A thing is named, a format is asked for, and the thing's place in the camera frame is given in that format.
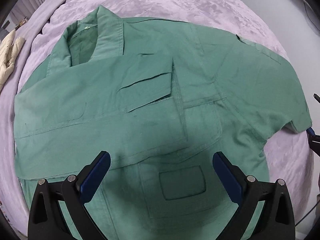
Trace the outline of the green short-sleeve shirt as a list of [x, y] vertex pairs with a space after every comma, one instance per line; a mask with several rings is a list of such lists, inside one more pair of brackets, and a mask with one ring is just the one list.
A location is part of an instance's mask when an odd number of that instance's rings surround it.
[[111, 168], [87, 209], [109, 239], [214, 239], [233, 204], [213, 167], [223, 152], [267, 181], [268, 139], [312, 125], [291, 64], [220, 29], [120, 18], [98, 7], [63, 33], [15, 96], [15, 169], [37, 181]]

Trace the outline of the lavender plush bed blanket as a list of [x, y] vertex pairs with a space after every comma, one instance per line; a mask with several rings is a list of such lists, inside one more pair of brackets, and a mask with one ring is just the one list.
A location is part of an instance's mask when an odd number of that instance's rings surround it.
[[[29, 209], [15, 169], [15, 96], [34, 70], [50, 55], [65, 30], [98, 7], [120, 18], [158, 18], [220, 29], [259, 44], [289, 62], [268, 26], [240, 0], [45, 0], [30, 20], [16, 30], [25, 43], [1, 91], [1, 210], [9, 224], [27, 234]], [[267, 181], [283, 178], [295, 217], [300, 219], [310, 195], [311, 156], [306, 131], [284, 127], [264, 146]]]

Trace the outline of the cream quilted jacket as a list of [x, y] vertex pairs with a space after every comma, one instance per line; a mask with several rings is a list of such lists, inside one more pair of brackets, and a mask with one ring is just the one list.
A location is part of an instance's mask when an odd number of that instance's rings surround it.
[[15, 61], [25, 43], [23, 37], [16, 38], [16, 30], [12, 30], [1, 42], [0, 58], [0, 91], [15, 68]]

